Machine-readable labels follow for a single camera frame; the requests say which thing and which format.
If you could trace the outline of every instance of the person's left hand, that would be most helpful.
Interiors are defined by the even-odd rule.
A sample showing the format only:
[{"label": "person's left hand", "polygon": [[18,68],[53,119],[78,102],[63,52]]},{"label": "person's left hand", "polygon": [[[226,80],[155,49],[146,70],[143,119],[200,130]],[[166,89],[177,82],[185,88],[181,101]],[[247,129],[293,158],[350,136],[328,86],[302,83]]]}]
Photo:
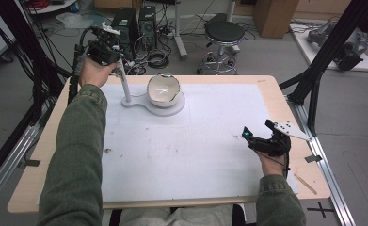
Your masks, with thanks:
[{"label": "person's left hand", "polygon": [[100,88],[107,82],[109,74],[116,67],[117,63],[102,66],[89,57],[86,57],[81,70],[80,86],[83,87],[85,84],[92,84]]}]

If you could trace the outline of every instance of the tape mark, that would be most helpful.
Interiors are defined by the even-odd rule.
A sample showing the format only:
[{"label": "tape mark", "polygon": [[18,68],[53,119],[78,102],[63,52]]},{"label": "tape mark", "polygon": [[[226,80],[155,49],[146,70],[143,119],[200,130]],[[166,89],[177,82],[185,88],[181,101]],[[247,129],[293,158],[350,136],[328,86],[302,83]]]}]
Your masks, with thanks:
[{"label": "tape mark", "polygon": [[297,174],[295,174],[295,177],[298,179],[299,182],[301,182],[301,184],[303,184],[304,186],[306,186],[314,195],[318,194],[318,192],[316,192],[315,189],[312,188],[312,186],[310,186],[306,181],[303,180],[303,178],[297,176]]}]

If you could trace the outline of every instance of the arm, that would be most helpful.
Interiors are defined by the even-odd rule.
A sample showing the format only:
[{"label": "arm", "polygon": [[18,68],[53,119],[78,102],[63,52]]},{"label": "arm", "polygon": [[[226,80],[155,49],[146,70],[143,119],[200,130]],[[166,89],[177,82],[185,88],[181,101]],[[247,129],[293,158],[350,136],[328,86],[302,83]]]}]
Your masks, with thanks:
[{"label": "arm", "polygon": [[99,89],[115,64],[86,59],[81,90],[60,121],[40,196],[39,225],[101,225],[102,151],[107,100]]},{"label": "arm", "polygon": [[256,202],[257,225],[306,225],[300,201],[283,177],[283,156],[269,157],[262,153],[257,155],[264,173]]}]

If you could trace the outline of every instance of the black stool seat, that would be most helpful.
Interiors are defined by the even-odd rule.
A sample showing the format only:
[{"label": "black stool seat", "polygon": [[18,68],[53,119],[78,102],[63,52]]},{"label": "black stool seat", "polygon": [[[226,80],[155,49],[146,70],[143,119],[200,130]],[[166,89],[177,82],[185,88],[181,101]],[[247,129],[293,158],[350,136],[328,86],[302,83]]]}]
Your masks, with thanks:
[{"label": "black stool seat", "polygon": [[214,22],[207,25],[206,36],[215,41],[235,42],[243,39],[245,31],[232,22]]}]

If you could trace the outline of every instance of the tabletop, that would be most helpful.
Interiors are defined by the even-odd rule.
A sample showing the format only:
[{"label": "tabletop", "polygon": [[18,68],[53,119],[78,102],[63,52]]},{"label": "tabletop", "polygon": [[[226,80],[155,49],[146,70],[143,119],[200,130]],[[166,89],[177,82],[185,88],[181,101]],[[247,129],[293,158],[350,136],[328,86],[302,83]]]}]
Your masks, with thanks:
[{"label": "tabletop", "polygon": [[[268,115],[271,121],[290,121],[296,125],[296,119],[289,105],[280,91],[279,85],[274,77],[268,75],[175,75],[181,84],[252,84],[256,85],[264,99]],[[151,76],[127,76],[130,86],[146,85]],[[120,84],[120,79],[109,77],[108,85]],[[55,151],[56,132],[61,116],[67,106],[68,86],[63,89],[56,106],[47,122],[40,140],[31,155],[31,159],[39,160],[37,167],[26,167],[22,178],[17,185],[10,202],[8,210],[12,213],[38,212],[40,193],[45,181],[46,171],[50,159]],[[290,152],[290,167],[298,188],[297,196],[301,200],[325,199],[330,196],[328,185],[320,169],[315,162],[308,163],[304,158],[312,153],[306,141],[292,138],[292,149]],[[220,197],[205,199],[185,199],[151,202],[104,202],[104,208],[128,208],[144,206],[185,206],[205,205],[217,203],[240,203],[255,202],[256,197]]]}]

